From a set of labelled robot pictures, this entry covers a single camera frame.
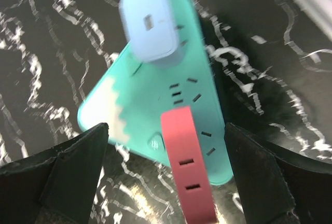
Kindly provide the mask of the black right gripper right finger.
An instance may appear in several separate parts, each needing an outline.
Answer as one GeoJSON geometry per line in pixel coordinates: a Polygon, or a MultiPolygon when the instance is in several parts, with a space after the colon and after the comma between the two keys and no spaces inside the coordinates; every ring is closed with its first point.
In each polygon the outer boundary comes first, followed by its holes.
{"type": "Polygon", "coordinates": [[[247,223],[331,223],[331,164],[232,123],[225,142],[247,223]]]}

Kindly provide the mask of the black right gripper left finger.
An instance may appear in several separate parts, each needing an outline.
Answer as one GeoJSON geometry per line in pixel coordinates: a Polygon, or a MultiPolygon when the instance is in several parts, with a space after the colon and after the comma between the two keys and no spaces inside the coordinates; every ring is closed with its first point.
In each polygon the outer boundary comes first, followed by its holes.
{"type": "Polygon", "coordinates": [[[1,166],[1,223],[88,223],[108,124],[1,166]]]}

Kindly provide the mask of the pink plug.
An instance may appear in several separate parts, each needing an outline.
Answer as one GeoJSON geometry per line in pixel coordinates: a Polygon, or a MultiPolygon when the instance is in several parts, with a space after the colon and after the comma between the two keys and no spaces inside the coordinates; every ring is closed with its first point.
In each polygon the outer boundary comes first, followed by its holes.
{"type": "Polygon", "coordinates": [[[161,115],[161,128],[187,223],[216,223],[215,205],[189,106],[161,115]]]}

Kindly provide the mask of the teal triangular power strip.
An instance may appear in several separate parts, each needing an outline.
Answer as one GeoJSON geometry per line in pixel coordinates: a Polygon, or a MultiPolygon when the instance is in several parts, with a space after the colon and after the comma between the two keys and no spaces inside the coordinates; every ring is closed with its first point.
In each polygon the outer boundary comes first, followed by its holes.
{"type": "Polygon", "coordinates": [[[192,0],[170,1],[184,54],[181,62],[169,68],[140,64],[126,45],[80,105],[77,122],[83,131],[106,122],[110,144],[167,166],[161,115],[189,106],[210,183],[223,185],[233,172],[199,18],[192,0]]]}

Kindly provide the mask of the light blue plug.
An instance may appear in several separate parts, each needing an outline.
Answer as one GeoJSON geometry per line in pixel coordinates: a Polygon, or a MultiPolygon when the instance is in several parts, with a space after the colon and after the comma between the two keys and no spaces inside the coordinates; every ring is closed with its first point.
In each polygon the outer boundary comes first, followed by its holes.
{"type": "Polygon", "coordinates": [[[120,0],[122,26],[134,58],[171,67],[183,58],[170,0],[120,0]]]}

